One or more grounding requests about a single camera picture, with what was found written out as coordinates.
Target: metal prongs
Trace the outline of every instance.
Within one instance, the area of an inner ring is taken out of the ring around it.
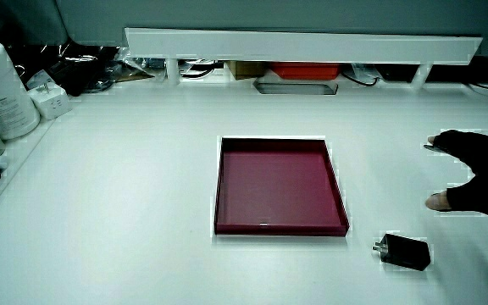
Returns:
[[[372,247],[373,250],[379,251],[379,252],[382,252],[382,253],[388,253],[388,251],[387,251],[387,245],[382,244],[382,243],[379,243],[379,242],[376,242],[375,245],[376,246]]]

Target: red box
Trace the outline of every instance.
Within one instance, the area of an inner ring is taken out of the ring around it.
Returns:
[[[270,69],[287,80],[334,80],[340,73],[339,64],[270,63]]]
[[[222,139],[216,234],[345,236],[348,229],[324,140]]]

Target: white bottle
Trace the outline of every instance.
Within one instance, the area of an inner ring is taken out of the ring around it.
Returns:
[[[0,136],[4,140],[23,136],[39,124],[39,112],[0,44]]]

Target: shelf leg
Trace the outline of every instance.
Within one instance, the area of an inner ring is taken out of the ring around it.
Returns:
[[[432,63],[420,64],[415,76],[412,80],[412,87],[414,89],[421,89],[424,82],[429,76],[430,70],[432,69]]]
[[[176,86],[180,83],[180,71],[178,69],[178,59],[167,58],[167,79],[169,84]]]

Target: black power adapter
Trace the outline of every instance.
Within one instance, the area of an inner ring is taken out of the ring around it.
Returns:
[[[380,252],[381,261],[423,271],[430,263],[429,246],[401,236],[385,234],[381,242],[372,247]]]

